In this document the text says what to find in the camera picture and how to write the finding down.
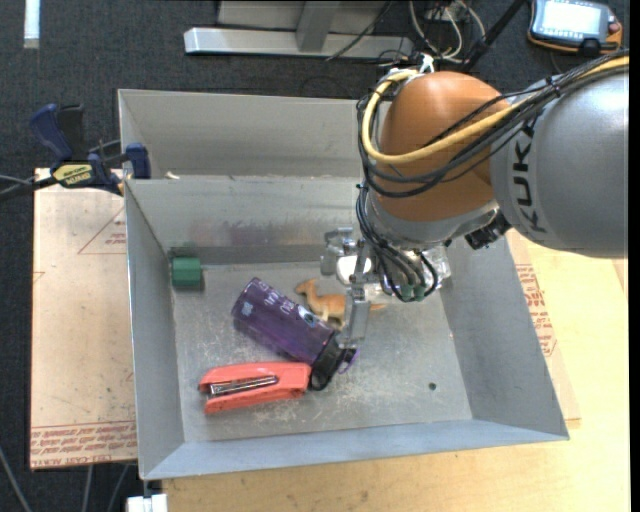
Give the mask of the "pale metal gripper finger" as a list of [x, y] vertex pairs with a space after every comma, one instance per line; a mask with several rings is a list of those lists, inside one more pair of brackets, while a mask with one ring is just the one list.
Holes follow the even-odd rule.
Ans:
[[322, 275], [329, 276], [336, 273], [340, 258], [352, 256], [356, 253], [356, 241], [352, 227], [338, 227], [324, 233], [324, 252], [320, 258]]
[[370, 303], [355, 298], [346, 299], [345, 323], [338, 335], [342, 348], [356, 348], [366, 337]]

